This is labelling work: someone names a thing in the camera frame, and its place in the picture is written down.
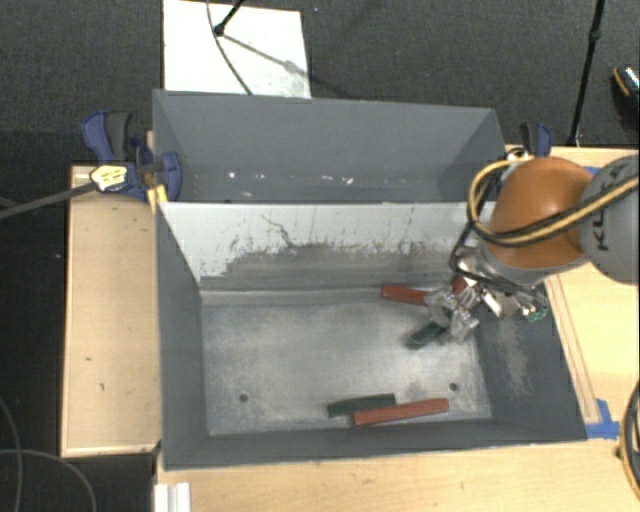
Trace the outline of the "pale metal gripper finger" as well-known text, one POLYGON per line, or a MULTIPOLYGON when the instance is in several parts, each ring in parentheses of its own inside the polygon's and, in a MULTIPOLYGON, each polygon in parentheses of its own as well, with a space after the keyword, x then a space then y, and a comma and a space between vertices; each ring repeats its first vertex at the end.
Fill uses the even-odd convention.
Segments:
POLYGON ((424 298, 430 319, 439 327, 448 328, 456 302, 453 295, 444 289, 430 292, 424 298))
POLYGON ((473 314, 478 302, 479 296, 474 288, 466 288, 455 297, 449 325, 449 335, 454 342, 464 342, 478 326, 479 320, 473 314))

